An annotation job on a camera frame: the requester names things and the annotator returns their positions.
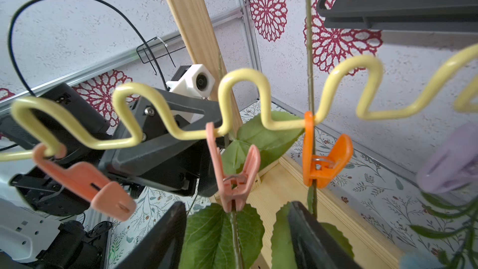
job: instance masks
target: plant stem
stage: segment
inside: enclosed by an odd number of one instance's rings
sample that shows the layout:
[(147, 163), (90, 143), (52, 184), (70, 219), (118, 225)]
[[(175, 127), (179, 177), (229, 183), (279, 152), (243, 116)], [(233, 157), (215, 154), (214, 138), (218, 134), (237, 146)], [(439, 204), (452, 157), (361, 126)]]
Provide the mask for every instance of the plant stem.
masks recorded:
[(232, 201), (231, 213), (229, 213), (229, 220), (232, 227), (232, 247), (234, 248), (234, 260), (236, 261), (236, 269), (244, 269), (244, 260), (239, 246), (238, 222), (236, 219), (236, 201)]
[(186, 216), (188, 216), (188, 215), (189, 215), (189, 212), (191, 212), (191, 209), (192, 209), (193, 206), (194, 206), (194, 202), (196, 201), (196, 198), (197, 198), (197, 194), (196, 194), (196, 196), (194, 197), (193, 202), (191, 203), (191, 207), (189, 208), (189, 210), (188, 210), (187, 213), (186, 213)]
[[(305, 0), (307, 11), (307, 82), (309, 88), (309, 110), (314, 113), (314, 69), (312, 64), (312, 0)], [(312, 130), (312, 153), (315, 155), (315, 128)], [(313, 195), (312, 215), (317, 219), (317, 180), (312, 181)]]
[[(221, 53), (219, 53), (218, 74), (219, 74), (219, 79), (222, 80), (222, 77), (224, 77), (224, 74), (222, 72), (222, 54)], [(228, 148), (229, 146), (229, 136), (230, 136), (230, 133), (224, 135), (224, 148)]]

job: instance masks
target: wooden post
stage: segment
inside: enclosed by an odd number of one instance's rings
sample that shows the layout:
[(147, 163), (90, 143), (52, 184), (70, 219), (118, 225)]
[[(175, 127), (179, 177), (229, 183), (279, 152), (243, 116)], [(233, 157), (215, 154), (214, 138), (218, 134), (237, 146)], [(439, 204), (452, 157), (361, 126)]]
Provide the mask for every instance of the wooden post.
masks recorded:
[[(176, 25), (194, 64), (204, 64), (216, 80), (210, 98), (218, 100), (219, 45), (204, 0), (167, 0)], [(226, 66), (222, 58), (223, 74)], [(242, 125), (234, 94), (231, 95), (234, 133)]]

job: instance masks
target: wavy wire hanger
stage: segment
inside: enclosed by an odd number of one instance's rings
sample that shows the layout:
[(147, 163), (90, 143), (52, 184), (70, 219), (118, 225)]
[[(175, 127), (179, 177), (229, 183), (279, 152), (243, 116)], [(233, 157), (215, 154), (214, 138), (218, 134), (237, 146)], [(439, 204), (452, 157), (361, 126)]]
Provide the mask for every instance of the wavy wire hanger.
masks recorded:
[[(357, 105), (357, 117), (363, 120), (394, 119), (410, 117), (423, 110), (436, 96), (444, 84), (450, 80), (460, 68), (476, 57), (478, 57), (478, 44), (471, 45), (459, 51), (436, 71), (424, 91), (412, 104), (398, 110), (373, 112), (368, 109), (380, 86), (383, 76), (383, 65), (378, 58), (373, 56), (362, 55), (349, 58), (338, 64), (327, 78), (322, 91), (319, 109), (314, 115), (314, 124), (318, 125), (326, 118), (340, 81), (351, 69), (358, 67), (368, 69), (368, 82)], [(225, 75), (218, 87), (219, 107), (222, 114), (223, 124), (214, 130), (216, 137), (227, 134), (232, 128), (230, 92), (232, 87), (240, 81), (250, 81), (258, 87), (262, 102), (260, 116), (264, 127), (269, 130), (304, 128), (304, 119), (290, 121), (272, 120), (271, 87), (266, 76), (254, 69), (238, 69)], [(52, 156), (57, 153), (61, 148), (61, 143), (42, 123), (39, 122), (39, 120), (33, 115), (31, 109), (41, 110), (53, 117), (78, 141), (89, 148), (105, 150), (131, 147), (139, 144), (142, 139), (142, 130), (138, 122), (134, 119), (134, 116), (131, 110), (129, 110), (125, 100), (126, 97), (131, 94), (139, 94), (148, 99), (158, 111), (168, 132), (176, 139), (193, 140), (206, 138), (206, 130), (184, 131), (180, 129), (177, 126), (171, 114), (171, 110), (163, 96), (154, 88), (136, 82), (120, 85), (112, 94), (112, 105), (118, 117), (131, 134), (131, 137), (129, 138), (98, 140), (89, 134), (87, 130), (81, 126), (78, 120), (76, 120), (76, 118), (65, 108), (44, 98), (19, 98), (11, 105), (11, 114), (13, 118), (32, 136), (45, 143), (48, 147), (45, 151), (45, 156)], [(478, 75), (476, 75), (469, 85), (458, 95), (458, 98), (454, 103), (454, 109), (458, 112), (478, 112), (478, 105), (471, 103), (472, 99), (477, 94)], [(0, 161), (27, 159), (31, 157), (32, 151), (0, 153)]]

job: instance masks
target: purple clothespin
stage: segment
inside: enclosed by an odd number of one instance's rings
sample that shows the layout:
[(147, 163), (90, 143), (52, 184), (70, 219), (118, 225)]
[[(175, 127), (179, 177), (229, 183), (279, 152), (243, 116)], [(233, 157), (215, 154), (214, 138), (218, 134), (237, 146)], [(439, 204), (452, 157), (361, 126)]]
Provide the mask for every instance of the purple clothespin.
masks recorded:
[(458, 128), (417, 173), (418, 186), (441, 194), (478, 181), (478, 126)]

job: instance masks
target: clothespin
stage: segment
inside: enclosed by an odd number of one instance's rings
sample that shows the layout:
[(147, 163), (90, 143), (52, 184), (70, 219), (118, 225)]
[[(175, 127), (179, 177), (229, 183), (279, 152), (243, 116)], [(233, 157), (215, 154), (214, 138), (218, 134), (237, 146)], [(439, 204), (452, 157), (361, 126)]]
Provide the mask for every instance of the clothespin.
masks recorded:
[[(136, 209), (134, 200), (117, 183), (108, 179), (88, 162), (78, 162), (68, 169), (44, 159), (46, 146), (33, 148), (33, 162), (55, 181), (71, 192), (91, 202), (91, 207), (121, 221), (126, 221)], [(65, 147), (58, 155), (65, 155)]]
[(251, 145), (244, 162), (243, 170), (240, 174), (226, 176), (222, 168), (222, 160), (219, 148), (216, 145), (216, 137), (214, 136), (214, 124), (212, 122), (206, 124), (206, 140), (211, 160), (218, 182), (219, 195), (221, 196), (222, 207), (226, 213), (231, 212), (232, 201), (236, 201), (236, 210), (242, 211), (246, 205), (246, 200), (250, 189), (254, 184), (257, 172), (260, 166), (260, 152), (257, 146)]
[(312, 180), (317, 180), (317, 187), (326, 187), (343, 170), (352, 158), (354, 147), (352, 140), (346, 134), (342, 134), (328, 156), (312, 155), (314, 143), (314, 116), (311, 111), (305, 113), (305, 135), (302, 147), (302, 176), (303, 183), (310, 187)]
[(478, 181), (478, 126), (466, 123), (444, 142), (417, 173), (425, 192), (442, 194)]

